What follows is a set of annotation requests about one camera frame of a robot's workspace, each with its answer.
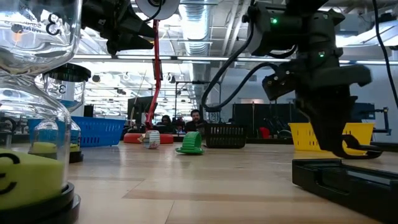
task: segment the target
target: white object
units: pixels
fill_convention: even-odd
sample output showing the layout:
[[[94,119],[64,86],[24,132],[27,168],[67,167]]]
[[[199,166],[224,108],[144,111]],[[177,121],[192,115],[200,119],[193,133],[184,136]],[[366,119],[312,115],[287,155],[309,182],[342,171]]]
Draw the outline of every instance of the white object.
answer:
[[[160,133],[154,130],[147,131],[142,144],[147,149],[156,149],[160,145]]]
[[[153,16],[158,10],[158,2],[163,2],[162,8],[154,19],[163,20],[170,18],[178,9],[180,0],[139,0],[136,1],[138,8],[147,17]]]

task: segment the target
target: printed number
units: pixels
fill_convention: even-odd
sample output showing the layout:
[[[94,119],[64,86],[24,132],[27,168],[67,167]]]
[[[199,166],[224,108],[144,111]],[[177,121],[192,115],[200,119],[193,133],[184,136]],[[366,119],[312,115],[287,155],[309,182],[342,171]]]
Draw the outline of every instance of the printed number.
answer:
[[[52,16],[57,16],[58,18],[61,18],[61,15],[58,13],[51,13],[49,15],[49,24],[45,27],[45,31],[47,31],[48,34],[50,35],[58,35],[60,33],[60,29],[57,29],[55,32],[50,31],[50,28],[52,25],[55,25],[55,22],[52,20]]]
[[[2,158],[2,157],[11,159],[13,164],[21,163],[19,158],[16,155],[11,154],[11,153],[1,153],[0,158]],[[6,177],[6,173],[0,173],[0,180],[5,177]],[[5,189],[0,189],[0,195],[4,195],[4,194],[9,193],[10,191],[14,190],[16,185],[17,185],[17,182],[10,182],[10,184]]]
[[[60,92],[61,94],[64,94],[66,86],[65,85],[60,85],[60,88],[58,89],[58,92]]]

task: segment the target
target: black plastic case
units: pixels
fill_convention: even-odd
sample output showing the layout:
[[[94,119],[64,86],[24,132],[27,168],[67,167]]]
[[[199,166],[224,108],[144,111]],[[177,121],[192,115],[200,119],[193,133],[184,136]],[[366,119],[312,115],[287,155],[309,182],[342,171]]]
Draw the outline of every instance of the black plastic case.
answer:
[[[344,165],[340,159],[295,159],[292,177],[306,191],[380,222],[398,223],[398,174]]]

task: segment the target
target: red cable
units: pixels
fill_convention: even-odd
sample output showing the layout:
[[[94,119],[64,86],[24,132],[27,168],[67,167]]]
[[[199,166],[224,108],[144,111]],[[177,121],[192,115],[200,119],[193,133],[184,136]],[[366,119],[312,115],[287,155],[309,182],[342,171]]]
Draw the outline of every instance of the red cable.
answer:
[[[155,80],[156,80],[156,85],[155,85],[154,98],[152,99],[152,102],[150,103],[150,108],[149,108],[149,111],[148,111],[148,114],[147,114],[147,119],[145,121],[146,130],[151,130],[152,129],[152,118],[154,117],[155,104],[156,104],[156,101],[157,101],[157,96],[159,95],[160,84],[161,84],[161,80],[160,80],[158,25],[159,25],[159,21],[154,19],[154,31],[155,31],[155,40],[154,40],[154,46],[155,46]]]

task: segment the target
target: ceiling duct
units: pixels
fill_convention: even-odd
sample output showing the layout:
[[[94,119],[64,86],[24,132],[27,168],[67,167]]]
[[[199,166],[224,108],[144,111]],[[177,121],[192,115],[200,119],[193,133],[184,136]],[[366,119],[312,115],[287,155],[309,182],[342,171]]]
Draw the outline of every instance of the ceiling duct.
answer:
[[[181,4],[179,12],[182,17],[182,32],[185,40],[208,40],[210,36],[209,21],[210,7],[206,0],[193,0],[203,4]],[[191,56],[209,55],[208,42],[185,42],[185,50]],[[203,63],[192,64],[192,80],[209,80],[210,65]],[[202,86],[194,86],[196,98],[201,97]]]

